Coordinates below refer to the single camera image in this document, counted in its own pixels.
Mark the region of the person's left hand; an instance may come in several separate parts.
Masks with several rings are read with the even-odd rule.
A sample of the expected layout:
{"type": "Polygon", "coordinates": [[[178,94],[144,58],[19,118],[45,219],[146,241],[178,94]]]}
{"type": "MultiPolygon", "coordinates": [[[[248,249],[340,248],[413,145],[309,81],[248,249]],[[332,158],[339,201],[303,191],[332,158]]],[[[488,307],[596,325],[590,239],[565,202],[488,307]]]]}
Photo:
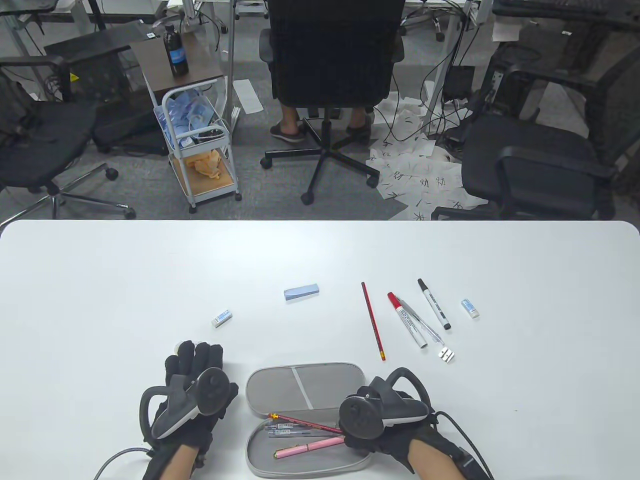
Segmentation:
{"type": "Polygon", "coordinates": [[[142,394],[139,420],[151,458],[173,455],[179,447],[195,448],[204,457],[215,425],[226,416],[239,386],[223,370],[223,347],[182,342],[165,360],[165,383],[142,394]]]}

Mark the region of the person's right hand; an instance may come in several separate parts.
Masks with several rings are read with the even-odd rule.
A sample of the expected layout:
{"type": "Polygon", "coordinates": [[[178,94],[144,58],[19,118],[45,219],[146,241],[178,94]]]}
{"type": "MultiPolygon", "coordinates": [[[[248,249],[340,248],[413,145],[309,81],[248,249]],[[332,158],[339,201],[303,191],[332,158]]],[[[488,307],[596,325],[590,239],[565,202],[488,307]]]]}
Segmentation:
{"type": "Polygon", "coordinates": [[[339,427],[351,450],[385,454],[423,480],[459,479],[451,457],[441,450],[442,436],[428,403],[393,390],[392,402],[362,386],[339,408],[339,427]]]}

